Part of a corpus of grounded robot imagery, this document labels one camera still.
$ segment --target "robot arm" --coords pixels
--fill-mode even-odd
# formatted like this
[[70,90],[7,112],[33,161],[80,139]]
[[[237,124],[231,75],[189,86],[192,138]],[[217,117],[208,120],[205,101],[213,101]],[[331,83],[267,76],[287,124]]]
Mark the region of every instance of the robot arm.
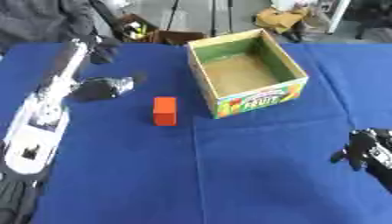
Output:
[[335,152],[332,163],[348,160],[354,171],[366,168],[392,193],[392,131],[388,129],[355,130],[350,133],[349,143]]
[[18,109],[0,143],[0,224],[28,223],[41,186],[46,182],[53,158],[69,123],[63,101],[116,98],[133,89],[132,77],[77,81],[82,65],[92,60],[111,61],[116,45],[98,37],[66,43],[54,68]]

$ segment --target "orange cube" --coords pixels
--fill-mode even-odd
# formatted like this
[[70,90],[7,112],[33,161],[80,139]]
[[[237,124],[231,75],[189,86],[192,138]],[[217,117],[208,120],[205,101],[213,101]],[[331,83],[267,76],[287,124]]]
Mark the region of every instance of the orange cube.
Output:
[[176,126],[177,99],[175,97],[155,97],[153,116],[157,126]]

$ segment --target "blue tablecloth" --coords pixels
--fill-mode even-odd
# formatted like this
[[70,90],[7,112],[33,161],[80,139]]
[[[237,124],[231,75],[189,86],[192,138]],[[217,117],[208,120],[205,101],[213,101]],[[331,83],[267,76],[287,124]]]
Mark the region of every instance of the blue tablecloth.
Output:
[[[82,77],[148,74],[113,101],[70,101],[72,121],[40,198],[38,224],[389,224],[392,197],[329,157],[351,129],[392,128],[392,45],[284,45],[310,75],[302,96],[213,120],[186,51],[124,45]],[[0,137],[58,45],[0,63]],[[178,97],[178,126],[155,127],[154,96]]]

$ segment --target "box label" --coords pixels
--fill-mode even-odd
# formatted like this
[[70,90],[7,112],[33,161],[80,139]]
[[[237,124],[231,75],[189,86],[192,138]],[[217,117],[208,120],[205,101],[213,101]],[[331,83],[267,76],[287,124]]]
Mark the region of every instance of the box label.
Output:
[[225,99],[218,102],[215,118],[236,115],[264,108],[299,97],[305,83],[294,83],[278,89],[264,90],[245,97]]

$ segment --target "fruit box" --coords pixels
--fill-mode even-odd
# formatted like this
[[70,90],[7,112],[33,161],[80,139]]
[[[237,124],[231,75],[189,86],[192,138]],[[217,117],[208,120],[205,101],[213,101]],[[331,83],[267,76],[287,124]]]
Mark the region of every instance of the fruit box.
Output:
[[308,81],[264,29],[192,41],[188,53],[214,118],[298,98]]

